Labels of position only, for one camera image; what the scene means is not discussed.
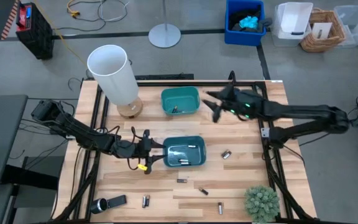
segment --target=lamp stand base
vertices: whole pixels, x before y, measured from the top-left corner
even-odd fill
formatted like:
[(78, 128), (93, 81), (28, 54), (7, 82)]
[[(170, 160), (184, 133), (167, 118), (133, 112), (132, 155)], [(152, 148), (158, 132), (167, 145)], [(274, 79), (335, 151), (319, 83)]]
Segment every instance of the lamp stand base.
[(128, 105), (117, 106), (118, 113), (128, 119), (136, 118), (142, 112), (142, 109), (143, 103), (139, 97)]
[(180, 40), (180, 30), (172, 24), (160, 24), (153, 27), (149, 32), (150, 42), (161, 48), (172, 47)]

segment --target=black crate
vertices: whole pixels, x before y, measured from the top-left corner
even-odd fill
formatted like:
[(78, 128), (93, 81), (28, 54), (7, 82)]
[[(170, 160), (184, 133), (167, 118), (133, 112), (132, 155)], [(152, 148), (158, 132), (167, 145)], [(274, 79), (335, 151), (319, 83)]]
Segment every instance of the black crate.
[(21, 7), (28, 6), (31, 7), (30, 28), (16, 31), (16, 36), (37, 59), (50, 59), (53, 51), (53, 32), (37, 6), (32, 2), (20, 5), (17, 9), (16, 23), (20, 18)]

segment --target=wicker basket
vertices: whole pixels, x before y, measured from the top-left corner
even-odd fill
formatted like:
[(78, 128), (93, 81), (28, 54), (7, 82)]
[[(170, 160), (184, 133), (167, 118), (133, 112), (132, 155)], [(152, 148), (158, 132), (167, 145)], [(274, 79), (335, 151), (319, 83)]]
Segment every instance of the wicker basket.
[(312, 33), (310, 33), (301, 41), (303, 50), (307, 52), (324, 52), (345, 40), (345, 33), (334, 11), (323, 11), (314, 8), (310, 15), (309, 23), (312, 25), (315, 22), (333, 23), (328, 38), (325, 40), (318, 40)]

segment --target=yellow cable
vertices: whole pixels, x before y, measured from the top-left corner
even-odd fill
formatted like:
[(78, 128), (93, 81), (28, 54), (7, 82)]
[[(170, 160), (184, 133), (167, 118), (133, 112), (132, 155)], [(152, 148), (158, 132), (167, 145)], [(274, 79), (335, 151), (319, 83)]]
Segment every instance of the yellow cable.
[(67, 3), (67, 10), (70, 12), (71, 16), (75, 17), (75, 16), (79, 16), (80, 15), (80, 12), (79, 11), (72, 11), (70, 9), (70, 3), (72, 3), (74, 0), (70, 0), (68, 3)]
[(48, 15), (45, 13), (44, 9), (42, 9), (42, 7), (38, 4), (38, 0), (34, 0), (34, 4), (37, 6), (37, 8), (41, 11), (42, 15), (44, 15), (45, 19), (47, 20), (47, 22), (52, 26), (52, 29), (56, 31), (57, 35), (61, 38), (63, 45), (69, 50), (71, 51), (81, 62), (82, 64), (84, 64), (85, 68), (88, 69), (87, 64), (84, 62), (84, 60), (81, 59), (80, 56), (78, 56), (78, 54), (76, 54), (66, 43), (65, 39), (63, 38), (62, 34), (60, 33), (59, 30), (56, 29), (55, 25), (52, 23), (52, 21), (49, 19)]

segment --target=blue cloth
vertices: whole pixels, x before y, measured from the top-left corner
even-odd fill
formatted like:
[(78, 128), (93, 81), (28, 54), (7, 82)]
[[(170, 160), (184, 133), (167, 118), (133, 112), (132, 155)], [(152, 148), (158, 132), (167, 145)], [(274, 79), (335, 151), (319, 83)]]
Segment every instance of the blue cloth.
[(241, 28), (252, 28), (256, 29), (258, 28), (258, 17), (255, 16), (247, 16), (240, 20), (239, 25)]

